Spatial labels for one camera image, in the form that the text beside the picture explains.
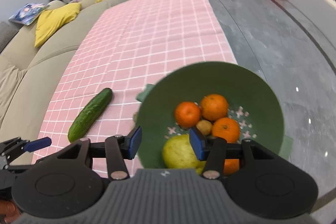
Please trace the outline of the person's right hand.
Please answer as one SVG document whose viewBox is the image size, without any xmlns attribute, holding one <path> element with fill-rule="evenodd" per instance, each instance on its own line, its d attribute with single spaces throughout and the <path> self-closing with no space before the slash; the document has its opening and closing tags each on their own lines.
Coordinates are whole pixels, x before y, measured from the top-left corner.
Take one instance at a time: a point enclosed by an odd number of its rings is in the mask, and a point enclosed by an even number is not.
<svg viewBox="0 0 336 224">
<path fill-rule="evenodd" d="M 12 201 L 0 201 L 1 223 L 12 223 L 20 216 L 17 206 Z"/>
</svg>

